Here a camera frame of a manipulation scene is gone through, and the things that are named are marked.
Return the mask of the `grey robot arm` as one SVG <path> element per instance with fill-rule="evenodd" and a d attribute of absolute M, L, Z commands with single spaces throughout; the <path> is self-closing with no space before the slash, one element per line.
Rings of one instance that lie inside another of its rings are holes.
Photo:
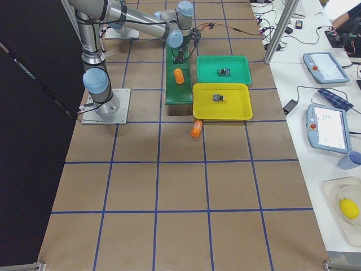
<path fill-rule="evenodd" d="M 93 113 L 100 122 L 114 122 L 125 100 L 112 88 L 105 63 L 102 37 L 110 32 L 115 39 L 138 38 L 140 33 L 165 41 L 176 51 L 175 62 L 184 63 L 190 41 L 197 46 L 200 31 L 192 27 L 193 5 L 181 1 L 172 10 L 157 11 L 153 15 L 129 7 L 125 1 L 66 1 L 82 45 L 85 73 L 83 84 L 90 94 L 88 109 L 82 107 L 83 121 Z"/>

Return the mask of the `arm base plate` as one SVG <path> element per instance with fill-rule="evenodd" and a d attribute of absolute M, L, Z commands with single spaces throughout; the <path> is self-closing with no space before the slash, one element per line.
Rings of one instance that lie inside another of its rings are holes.
<path fill-rule="evenodd" d="M 131 28 L 113 29 L 109 28 L 105 32 L 106 40 L 132 40 L 139 38 L 139 31 Z"/>
<path fill-rule="evenodd" d="M 112 89 L 112 99 L 104 105 L 98 107 L 94 104 L 91 95 L 87 96 L 87 101 L 81 106 L 81 124 L 83 125 L 125 125 L 129 111 L 131 89 Z"/>

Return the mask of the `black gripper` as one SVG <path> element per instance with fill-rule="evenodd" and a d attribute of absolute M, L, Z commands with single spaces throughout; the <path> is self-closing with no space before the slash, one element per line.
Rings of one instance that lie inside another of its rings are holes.
<path fill-rule="evenodd" d="M 174 54 L 173 49 L 170 49 L 173 63 L 174 64 L 184 63 L 186 60 L 188 60 L 192 56 L 195 49 L 198 48 L 200 40 L 201 40 L 201 32 L 199 30 L 193 30 L 189 35 L 183 37 L 183 42 L 177 48 L 176 55 Z M 188 54 L 188 57 L 185 57 L 186 52 L 188 52 L 188 45 L 191 41 L 193 41 L 193 49 Z"/>

